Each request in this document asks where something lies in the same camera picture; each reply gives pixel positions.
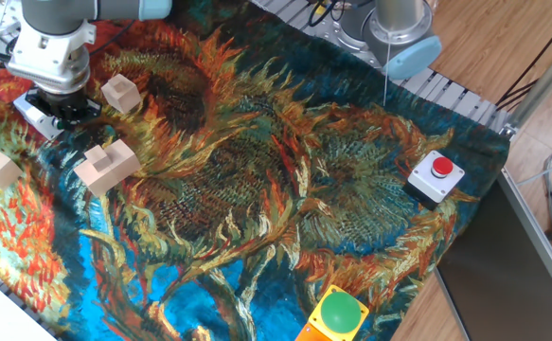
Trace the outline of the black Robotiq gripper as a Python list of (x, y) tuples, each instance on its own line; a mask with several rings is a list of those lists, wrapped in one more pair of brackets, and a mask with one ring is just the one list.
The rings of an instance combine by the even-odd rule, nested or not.
[[(83, 88), (69, 94), (54, 94), (37, 88), (37, 92), (27, 92), (25, 100), (49, 117), (55, 128), (73, 129), (101, 114), (101, 104), (88, 99)], [(60, 111), (65, 111), (64, 123), (59, 117)]]

